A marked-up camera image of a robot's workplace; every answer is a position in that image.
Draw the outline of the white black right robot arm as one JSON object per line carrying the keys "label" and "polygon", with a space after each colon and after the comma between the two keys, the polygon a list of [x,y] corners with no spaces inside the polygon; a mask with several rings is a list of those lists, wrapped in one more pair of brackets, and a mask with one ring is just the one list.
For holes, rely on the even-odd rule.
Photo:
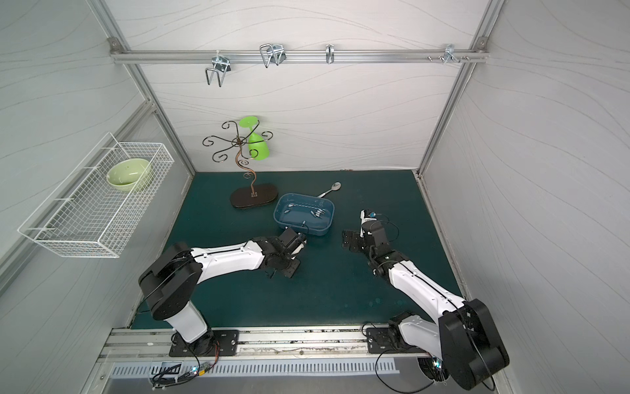
{"label": "white black right robot arm", "polygon": [[360,228],[342,233],[343,246],[363,254],[372,273],[403,292],[428,319],[409,312],[388,324],[386,352],[420,349],[421,371],[431,382],[454,381],[470,391],[482,384],[496,389],[494,376],[510,365],[510,356],[489,308],[479,299],[465,300],[424,274],[392,247],[378,213],[363,210]]}

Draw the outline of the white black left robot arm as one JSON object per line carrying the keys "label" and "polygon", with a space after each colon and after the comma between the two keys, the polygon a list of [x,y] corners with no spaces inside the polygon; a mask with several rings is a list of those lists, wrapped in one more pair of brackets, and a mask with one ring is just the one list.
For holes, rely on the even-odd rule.
{"label": "white black left robot arm", "polygon": [[279,236],[254,237],[233,246],[190,248],[178,242],[139,276],[139,288],[153,319],[169,323],[185,344],[197,344],[212,337],[211,328],[191,300],[200,283],[259,269],[292,277],[306,243],[306,236],[291,228]]}

